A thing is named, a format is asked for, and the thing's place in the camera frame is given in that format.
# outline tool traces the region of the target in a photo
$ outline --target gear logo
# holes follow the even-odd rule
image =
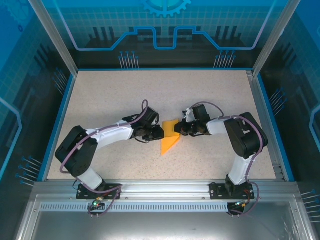
[[[187,4],[191,4],[191,0],[140,0],[144,5],[144,10],[149,10],[150,14],[156,14],[157,17],[174,14],[180,14],[181,10],[187,9]]]
[[[29,17],[28,0],[0,0],[0,6],[6,6],[11,16],[20,25]]]

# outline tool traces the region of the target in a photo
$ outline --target blue graphic wall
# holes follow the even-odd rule
[[[275,122],[302,193],[320,191],[319,9],[319,1],[300,2],[261,71]]]
[[[250,68],[286,3],[44,1],[80,68],[135,68],[125,51],[138,54],[141,68]]]
[[[0,32],[0,232],[15,239],[70,72],[27,0],[0,0]]]

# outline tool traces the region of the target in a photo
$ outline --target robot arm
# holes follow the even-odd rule
[[[246,185],[246,174],[253,156],[260,148],[260,139],[256,131],[239,118],[220,117],[211,120],[203,104],[182,112],[184,118],[174,126],[174,131],[184,136],[202,136],[228,134],[232,148],[236,153],[231,171],[226,176],[225,188],[229,196]],[[245,112],[240,117],[252,123],[262,138],[262,147],[268,144],[268,138],[254,117]]]
[[[65,168],[73,177],[79,179],[90,189],[103,191],[105,190],[104,181],[91,167],[96,151],[115,142],[130,140],[137,137],[142,137],[142,140],[146,143],[164,138],[164,131],[158,125],[159,114],[150,107],[148,107],[139,121],[130,124],[135,118],[138,118],[141,115],[142,113],[124,117],[121,121],[117,122],[117,127],[108,128],[102,131],[99,131],[99,128],[83,129],[81,126],[76,126],[70,131],[59,146],[55,152],[55,156],[63,163],[77,143],[98,130],[98,133],[86,140],[83,145],[71,155],[68,162],[65,164]]]

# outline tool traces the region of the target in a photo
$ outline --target orange triangular object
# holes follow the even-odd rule
[[[162,129],[164,131],[164,138],[161,139],[161,155],[164,155],[170,148],[175,145],[179,139],[180,134],[175,132],[175,125],[179,122],[179,119],[173,121],[164,121],[162,123]]]

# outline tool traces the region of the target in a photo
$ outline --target speckled beige tabletop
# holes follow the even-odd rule
[[[226,116],[250,112],[260,122],[245,71],[80,71],[57,147],[74,126],[100,128],[139,114],[143,99],[160,114],[160,122],[181,118],[183,110],[199,101],[217,104]],[[210,105],[206,109],[211,118],[220,114]],[[234,158],[227,135],[182,136],[164,156],[161,141],[116,142],[96,152],[91,166],[109,180],[211,180],[224,179]],[[73,179],[59,167],[54,158],[49,180]],[[267,147],[249,178],[275,178]]]

